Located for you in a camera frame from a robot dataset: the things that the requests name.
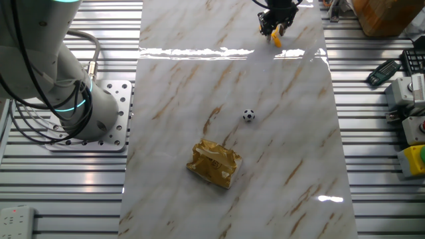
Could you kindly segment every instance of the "crumpled gold wrapper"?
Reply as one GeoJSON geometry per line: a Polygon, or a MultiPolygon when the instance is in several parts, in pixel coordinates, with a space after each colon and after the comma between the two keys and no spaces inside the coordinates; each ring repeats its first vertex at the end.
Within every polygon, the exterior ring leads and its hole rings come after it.
{"type": "Polygon", "coordinates": [[[242,158],[233,150],[202,139],[193,146],[193,161],[186,167],[203,179],[229,189],[241,164],[242,158]]]}

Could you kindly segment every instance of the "aluminum slat platform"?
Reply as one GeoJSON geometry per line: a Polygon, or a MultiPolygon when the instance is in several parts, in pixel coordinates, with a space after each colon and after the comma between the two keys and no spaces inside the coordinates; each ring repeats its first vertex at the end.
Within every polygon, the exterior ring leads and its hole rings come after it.
{"type": "MultiPolygon", "coordinates": [[[[99,80],[135,83],[142,8],[136,0],[83,2],[72,28],[100,39],[99,80]]],[[[402,142],[384,120],[384,89],[391,80],[376,90],[364,82],[412,43],[369,39],[356,17],[335,24],[324,8],[321,13],[359,238],[424,238],[424,181],[402,180],[396,159],[402,142]]],[[[92,43],[76,37],[65,43],[82,64],[91,59],[92,43]]],[[[392,79],[403,74],[401,69],[392,79]]],[[[117,238],[126,152],[51,153],[14,127],[7,131],[7,143],[0,145],[0,208],[36,208],[36,239],[117,238]]]]}

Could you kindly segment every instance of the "power strip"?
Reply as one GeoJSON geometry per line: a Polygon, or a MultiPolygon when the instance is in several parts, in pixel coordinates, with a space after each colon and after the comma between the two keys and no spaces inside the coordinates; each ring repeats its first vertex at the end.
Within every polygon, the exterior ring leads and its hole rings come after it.
{"type": "Polygon", "coordinates": [[[0,210],[0,239],[31,239],[34,209],[29,206],[0,210]]]}

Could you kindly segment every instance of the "brown box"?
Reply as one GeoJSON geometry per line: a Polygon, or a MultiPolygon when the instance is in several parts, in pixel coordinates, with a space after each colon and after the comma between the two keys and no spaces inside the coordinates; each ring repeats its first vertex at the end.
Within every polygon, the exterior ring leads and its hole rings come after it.
{"type": "Polygon", "coordinates": [[[417,16],[425,0],[353,0],[360,25],[367,36],[398,36],[417,16]]]}

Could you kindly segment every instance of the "soccer ball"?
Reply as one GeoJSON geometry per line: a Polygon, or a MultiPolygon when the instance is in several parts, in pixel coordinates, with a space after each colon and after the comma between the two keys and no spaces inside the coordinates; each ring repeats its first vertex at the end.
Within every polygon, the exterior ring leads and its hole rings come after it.
{"type": "Polygon", "coordinates": [[[247,109],[244,111],[244,115],[242,116],[245,121],[251,122],[255,119],[255,114],[253,110],[247,109]]]}

